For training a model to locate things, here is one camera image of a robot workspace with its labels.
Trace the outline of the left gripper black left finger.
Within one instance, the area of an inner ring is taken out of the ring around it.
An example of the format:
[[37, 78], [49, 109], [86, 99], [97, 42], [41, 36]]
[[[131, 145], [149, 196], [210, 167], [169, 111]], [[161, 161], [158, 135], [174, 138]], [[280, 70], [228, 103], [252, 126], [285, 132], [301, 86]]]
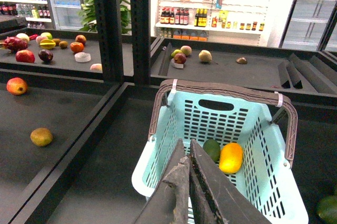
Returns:
[[134, 223], [187, 223], [190, 160], [179, 139], [159, 183]]

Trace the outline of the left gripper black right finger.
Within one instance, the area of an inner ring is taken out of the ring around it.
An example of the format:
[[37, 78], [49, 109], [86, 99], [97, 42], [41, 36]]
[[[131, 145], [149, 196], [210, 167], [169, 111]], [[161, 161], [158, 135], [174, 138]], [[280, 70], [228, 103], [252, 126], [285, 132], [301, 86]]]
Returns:
[[190, 141], [190, 163], [195, 223], [270, 223], [194, 139]]

